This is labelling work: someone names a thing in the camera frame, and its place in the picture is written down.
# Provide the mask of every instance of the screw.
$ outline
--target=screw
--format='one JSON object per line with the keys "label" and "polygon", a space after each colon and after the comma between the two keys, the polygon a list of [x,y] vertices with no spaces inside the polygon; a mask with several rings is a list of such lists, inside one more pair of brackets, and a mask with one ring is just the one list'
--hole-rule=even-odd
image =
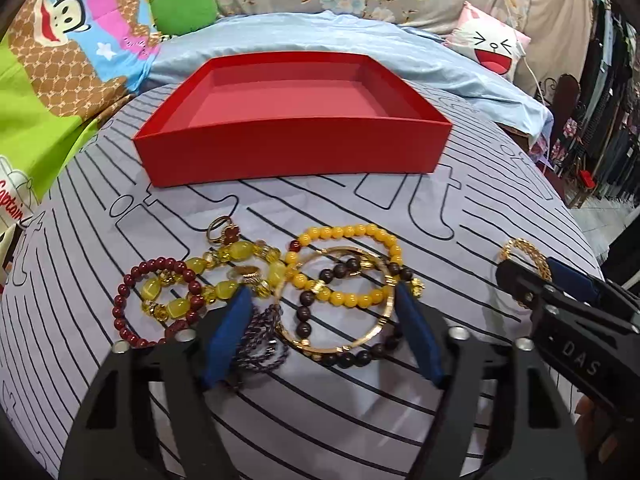
{"label": "screw", "polygon": [[516,346],[520,350],[524,350],[525,352],[530,352],[534,349],[533,341],[528,337],[521,337],[516,339]]}
{"label": "screw", "polygon": [[458,341],[465,341],[469,339],[471,334],[469,330],[464,328],[463,326],[452,326],[449,328],[449,337],[452,339],[456,339]]}
{"label": "screw", "polygon": [[111,351],[114,354],[124,354],[124,352],[128,351],[131,348],[131,345],[126,341],[116,341],[113,346],[111,346]]}
{"label": "screw", "polygon": [[175,334],[175,340],[180,343],[186,343],[187,341],[191,341],[196,339],[196,331],[191,328],[187,328],[185,330],[180,330]]}

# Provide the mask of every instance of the floor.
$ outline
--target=floor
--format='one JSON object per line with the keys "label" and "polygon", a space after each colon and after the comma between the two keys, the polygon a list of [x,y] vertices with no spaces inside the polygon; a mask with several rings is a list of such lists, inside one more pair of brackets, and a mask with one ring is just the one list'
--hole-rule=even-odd
{"label": "floor", "polygon": [[599,200],[590,197],[580,209],[571,209],[571,214],[580,226],[584,237],[596,254],[598,263],[602,263],[609,251],[609,244],[640,213],[640,208],[618,201]]}

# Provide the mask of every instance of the pink pillow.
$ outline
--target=pink pillow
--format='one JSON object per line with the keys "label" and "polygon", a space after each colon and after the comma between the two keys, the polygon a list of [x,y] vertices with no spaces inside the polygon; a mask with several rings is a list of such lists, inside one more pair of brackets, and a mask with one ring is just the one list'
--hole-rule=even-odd
{"label": "pink pillow", "polygon": [[465,2],[458,26],[447,36],[444,45],[513,81],[521,52],[529,46],[529,41],[531,38]]}

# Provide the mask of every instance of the gold bangle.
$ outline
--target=gold bangle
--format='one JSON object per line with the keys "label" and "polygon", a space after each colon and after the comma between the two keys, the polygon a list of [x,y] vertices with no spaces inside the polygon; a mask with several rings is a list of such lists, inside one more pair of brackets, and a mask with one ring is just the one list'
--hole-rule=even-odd
{"label": "gold bangle", "polygon": [[[393,279],[393,277],[389,274],[388,268],[379,257],[374,256],[373,254],[370,254],[367,251],[363,251],[362,249],[355,248],[355,247],[332,247],[329,249],[316,251],[315,253],[310,254],[309,256],[306,256],[305,258],[301,258],[299,261],[297,261],[295,264],[291,266],[291,269],[297,272],[305,264],[313,260],[316,260],[318,258],[321,258],[326,254],[338,254],[339,256],[343,256],[345,254],[358,254],[359,256],[362,256],[367,260],[369,260],[370,262],[372,262],[376,266],[376,268],[379,269],[384,274],[385,283],[388,286],[393,288],[396,285],[396,280]],[[276,288],[276,290],[273,293],[274,306],[278,309],[280,307],[280,300],[282,298],[282,293],[284,291],[285,285],[286,285],[286,282],[281,282],[280,285]],[[320,360],[320,358],[322,357],[322,354],[348,352],[353,348],[357,348],[358,346],[361,346],[369,342],[372,338],[374,338],[377,334],[380,333],[380,331],[382,330],[382,327],[390,319],[393,309],[394,309],[394,294],[391,293],[386,296],[385,309],[384,309],[384,312],[382,313],[382,316],[377,320],[376,324],[364,336],[362,336],[359,339],[356,339],[356,341],[353,341],[347,345],[335,346],[331,348],[315,348],[309,344],[308,339],[302,339],[302,340],[295,339],[289,333],[289,331],[283,327],[282,322],[279,322],[276,325],[276,330],[282,338],[286,339],[287,342],[289,342],[292,346],[294,346],[298,350],[301,350],[304,355],[310,356],[314,360]]]}

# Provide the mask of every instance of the bracelet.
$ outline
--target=bracelet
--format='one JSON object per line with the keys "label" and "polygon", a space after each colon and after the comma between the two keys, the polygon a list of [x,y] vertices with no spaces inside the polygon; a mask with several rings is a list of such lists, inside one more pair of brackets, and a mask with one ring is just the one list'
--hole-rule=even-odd
{"label": "bracelet", "polygon": [[[341,367],[348,368],[356,361],[356,357],[350,352],[350,350],[369,342],[373,337],[380,333],[382,327],[389,320],[394,309],[393,287],[396,285],[396,280],[393,279],[391,275],[389,275],[387,266],[380,258],[374,256],[373,254],[367,253],[367,251],[352,247],[333,247],[330,249],[316,251],[314,254],[310,254],[309,256],[306,256],[305,258],[297,261],[292,266],[292,269],[293,271],[297,271],[305,264],[317,258],[320,258],[321,256],[325,256],[326,254],[339,254],[340,256],[343,256],[345,254],[357,254],[359,256],[362,256],[364,259],[372,262],[377,269],[382,271],[385,276],[385,283],[390,287],[388,289],[389,293],[386,295],[385,309],[382,316],[377,320],[376,324],[361,338],[356,339],[356,341],[350,344],[332,348],[315,348],[309,344],[309,340],[307,338],[302,338],[301,340],[295,339],[289,333],[289,331],[283,327],[282,322],[278,322],[276,329],[281,338],[286,340],[297,350],[300,350],[305,356],[311,357],[314,361],[322,361],[322,363],[327,366],[338,363],[338,365],[340,365]],[[274,292],[274,308],[277,308],[278,310],[280,310],[280,300],[282,298],[285,284],[286,282],[282,282]]]}

